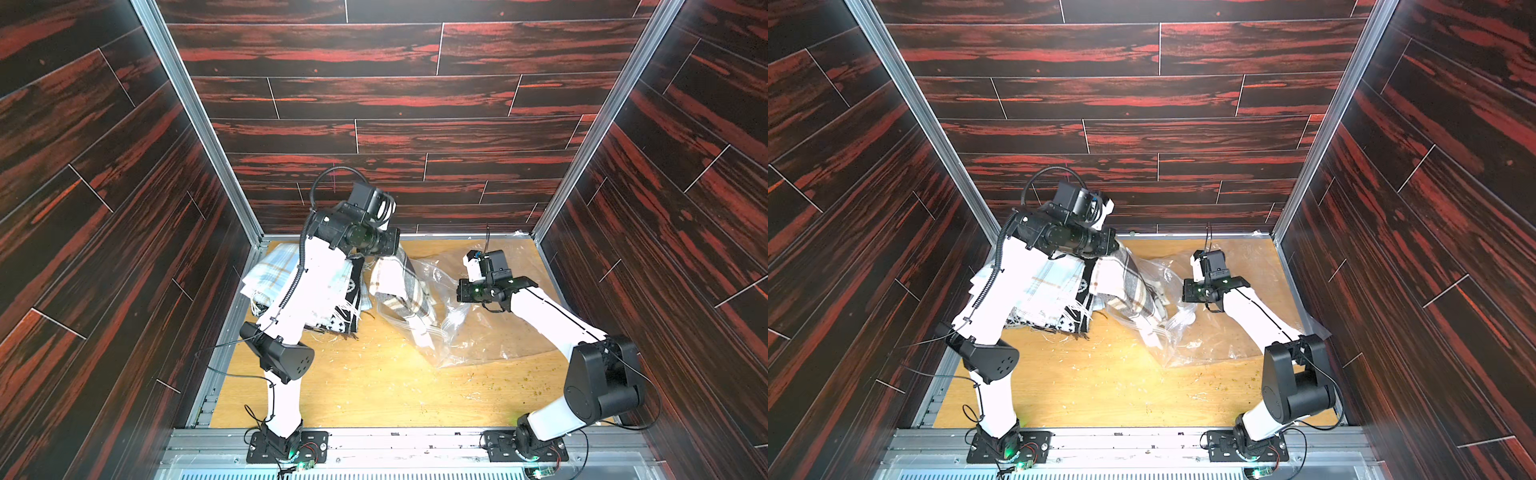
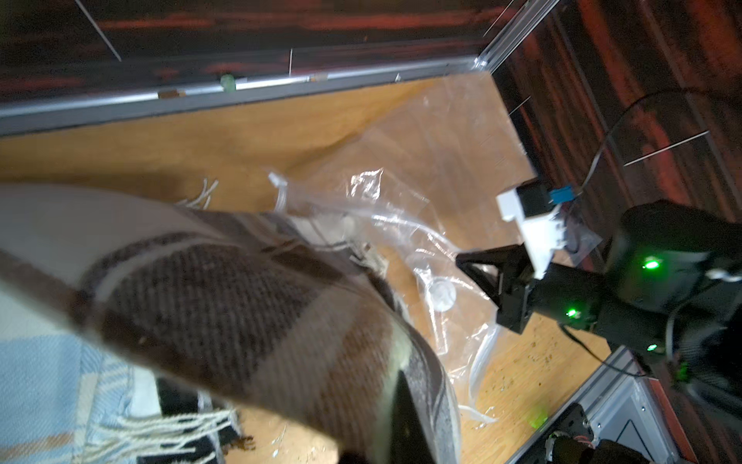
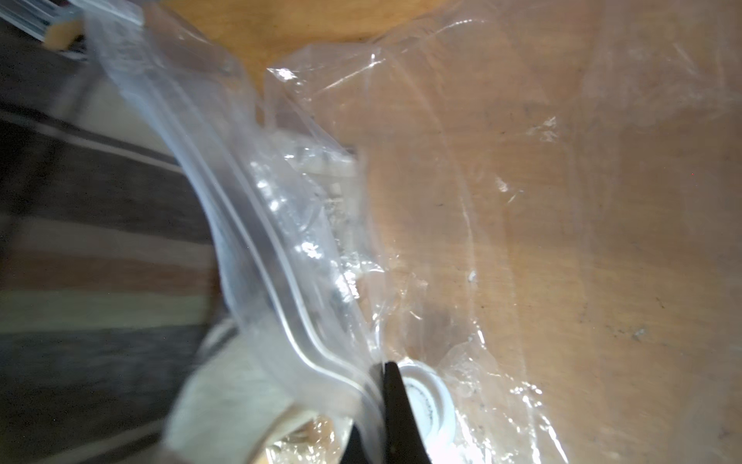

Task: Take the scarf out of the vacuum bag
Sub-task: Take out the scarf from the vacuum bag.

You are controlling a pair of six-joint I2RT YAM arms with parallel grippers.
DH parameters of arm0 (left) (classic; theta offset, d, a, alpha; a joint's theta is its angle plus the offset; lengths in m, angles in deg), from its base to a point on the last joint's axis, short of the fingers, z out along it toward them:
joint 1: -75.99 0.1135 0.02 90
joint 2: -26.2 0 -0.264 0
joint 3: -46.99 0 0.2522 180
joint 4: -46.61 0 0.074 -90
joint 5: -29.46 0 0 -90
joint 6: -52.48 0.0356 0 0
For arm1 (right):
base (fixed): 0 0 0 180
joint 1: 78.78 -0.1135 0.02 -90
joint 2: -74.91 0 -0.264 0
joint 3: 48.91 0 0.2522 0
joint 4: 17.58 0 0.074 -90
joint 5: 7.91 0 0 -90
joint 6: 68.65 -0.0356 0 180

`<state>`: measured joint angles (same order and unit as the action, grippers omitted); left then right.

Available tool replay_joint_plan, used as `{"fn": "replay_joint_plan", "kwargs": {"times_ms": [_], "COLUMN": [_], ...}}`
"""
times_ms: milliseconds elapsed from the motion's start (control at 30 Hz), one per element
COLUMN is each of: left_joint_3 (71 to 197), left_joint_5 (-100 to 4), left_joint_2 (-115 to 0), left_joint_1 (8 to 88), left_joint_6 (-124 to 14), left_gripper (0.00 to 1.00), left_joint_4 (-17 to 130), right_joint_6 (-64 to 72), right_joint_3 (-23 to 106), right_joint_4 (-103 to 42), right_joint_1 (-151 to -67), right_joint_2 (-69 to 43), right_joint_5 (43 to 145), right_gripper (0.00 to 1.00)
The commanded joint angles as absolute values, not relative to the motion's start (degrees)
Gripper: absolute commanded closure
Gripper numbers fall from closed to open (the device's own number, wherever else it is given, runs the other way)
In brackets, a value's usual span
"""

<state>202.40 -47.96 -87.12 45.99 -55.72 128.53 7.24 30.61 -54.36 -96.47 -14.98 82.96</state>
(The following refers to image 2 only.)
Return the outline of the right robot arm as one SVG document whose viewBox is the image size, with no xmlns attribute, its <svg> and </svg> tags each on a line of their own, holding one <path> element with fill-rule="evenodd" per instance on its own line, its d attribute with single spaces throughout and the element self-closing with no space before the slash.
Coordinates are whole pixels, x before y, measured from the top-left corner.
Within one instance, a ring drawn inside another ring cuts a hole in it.
<svg viewBox="0 0 742 464">
<path fill-rule="evenodd" d="M 661 200 L 627 210 L 595 273 L 539 271 L 523 245 L 464 252 L 456 265 L 520 334 L 540 314 L 566 336 L 630 349 L 648 370 L 729 423 L 741 422 L 741 226 Z"/>
</svg>

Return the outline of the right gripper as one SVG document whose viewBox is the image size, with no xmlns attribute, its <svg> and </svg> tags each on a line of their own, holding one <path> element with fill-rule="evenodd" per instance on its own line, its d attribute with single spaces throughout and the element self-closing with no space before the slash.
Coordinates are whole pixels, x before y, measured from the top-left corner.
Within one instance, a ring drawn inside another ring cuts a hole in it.
<svg viewBox="0 0 742 464">
<path fill-rule="evenodd" d="M 497 324 L 514 334 L 540 314 L 620 344 L 618 328 L 608 326 L 608 293 L 599 274 L 550 263 L 537 278 L 523 245 L 462 252 L 455 264 L 497 307 Z"/>
</svg>

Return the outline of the brown cream checked scarf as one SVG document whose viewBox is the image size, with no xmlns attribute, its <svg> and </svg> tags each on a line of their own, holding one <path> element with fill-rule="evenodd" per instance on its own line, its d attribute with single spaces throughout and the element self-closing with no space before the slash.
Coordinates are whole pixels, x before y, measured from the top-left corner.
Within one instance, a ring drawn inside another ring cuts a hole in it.
<svg viewBox="0 0 742 464">
<path fill-rule="evenodd" d="M 1 288 L 83 339 L 390 463 L 405 374 L 434 463 L 456 463 L 456 395 L 361 245 L 308 220 L 78 187 L 1 188 Z"/>
</svg>

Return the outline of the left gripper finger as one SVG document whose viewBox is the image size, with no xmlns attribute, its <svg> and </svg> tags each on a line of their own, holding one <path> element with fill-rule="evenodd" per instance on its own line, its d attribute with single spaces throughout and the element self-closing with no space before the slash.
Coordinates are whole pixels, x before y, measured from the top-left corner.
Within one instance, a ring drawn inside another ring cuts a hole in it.
<svg viewBox="0 0 742 464">
<path fill-rule="evenodd" d="M 398 374 L 392 408 L 390 463 L 434 463 L 411 390 L 402 370 Z"/>
</svg>

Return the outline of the clear plastic vacuum bag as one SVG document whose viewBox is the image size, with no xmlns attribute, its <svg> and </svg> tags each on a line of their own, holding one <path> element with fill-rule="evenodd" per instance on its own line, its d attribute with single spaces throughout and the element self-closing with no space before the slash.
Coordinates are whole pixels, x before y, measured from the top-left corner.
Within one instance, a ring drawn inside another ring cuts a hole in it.
<svg viewBox="0 0 742 464">
<path fill-rule="evenodd" d="M 492 423 L 556 411 L 598 365 L 543 317 L 519 336 L 499 327 L 496 306 L 456 267 L 459 253 L 523 242 L 497 195 L 533 175 L 496 84 L 480 73 L 435 80 L 330 154 L 270 180 L 278 210 L 307 218 L 324 243 L 371 245 L 390 265 L 463 413 Z M 452 310 L 429 309 L 432 278 L 454 284 Z"/>
</svg>

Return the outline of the black white smiley scarf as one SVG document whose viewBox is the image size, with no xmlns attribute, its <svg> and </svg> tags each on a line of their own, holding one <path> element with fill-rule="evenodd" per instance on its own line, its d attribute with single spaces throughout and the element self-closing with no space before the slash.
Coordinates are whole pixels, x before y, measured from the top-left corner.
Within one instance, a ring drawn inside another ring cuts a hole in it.
<svg viewBox="0 0 742 464">
<path fill-rule="evenodd" d="M 137 383 L 131 415 L 158 421 L 147 433 L 158 444 L 152 452 L 141 452 L 138 463 L 223 463 L 231 449 L 254 447 L 236 410 L 165 378 Z"/>
</svg>

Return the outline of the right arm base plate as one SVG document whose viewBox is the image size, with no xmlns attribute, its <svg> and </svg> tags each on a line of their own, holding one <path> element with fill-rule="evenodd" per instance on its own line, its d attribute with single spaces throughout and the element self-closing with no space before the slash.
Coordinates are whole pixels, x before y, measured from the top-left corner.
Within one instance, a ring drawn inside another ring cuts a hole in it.
<svg viewBox="0 0 742 464">
<path fill-rule="evenodd" d="M 640 452 L 612 440 L 593 444 L 591 423 L 585 410 L 573 402 L 560 416 L 556 429 L 546 438 L 546 463 L 650 463 Z"/>
</svg>

